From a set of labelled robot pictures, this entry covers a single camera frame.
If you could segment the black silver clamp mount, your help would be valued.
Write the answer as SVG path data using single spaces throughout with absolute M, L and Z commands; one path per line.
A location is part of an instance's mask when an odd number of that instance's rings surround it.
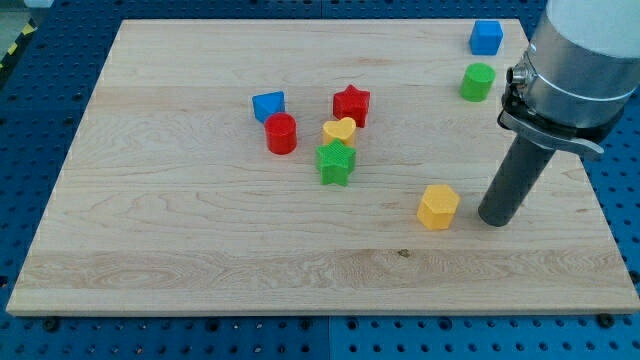
M 619 110 L 610 120 L 593 128 L 562 125 L 536 114 L 519 96 L 515 84 L 507 84 L 501 98 L 503 110 L 497 122 L 546 150 L 577 154 L 595 161 L 604 153 L 599 145 L 623 115 Z

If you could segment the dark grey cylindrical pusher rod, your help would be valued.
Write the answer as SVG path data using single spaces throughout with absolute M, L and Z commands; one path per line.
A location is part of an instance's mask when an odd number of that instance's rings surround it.
M 494 227 L 507 225 L 554 154 L 517 135 L 478 207 L 480 218 Z

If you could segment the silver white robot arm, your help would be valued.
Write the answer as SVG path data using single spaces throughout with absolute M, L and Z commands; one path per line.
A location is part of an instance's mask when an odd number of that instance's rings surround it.
M 478 208 L 510 222 L 557 151 L 596 160 L 639 86 L 637 0 L 547 3 L 519 62 L 506 73 L 497 122 L 515 132 Z

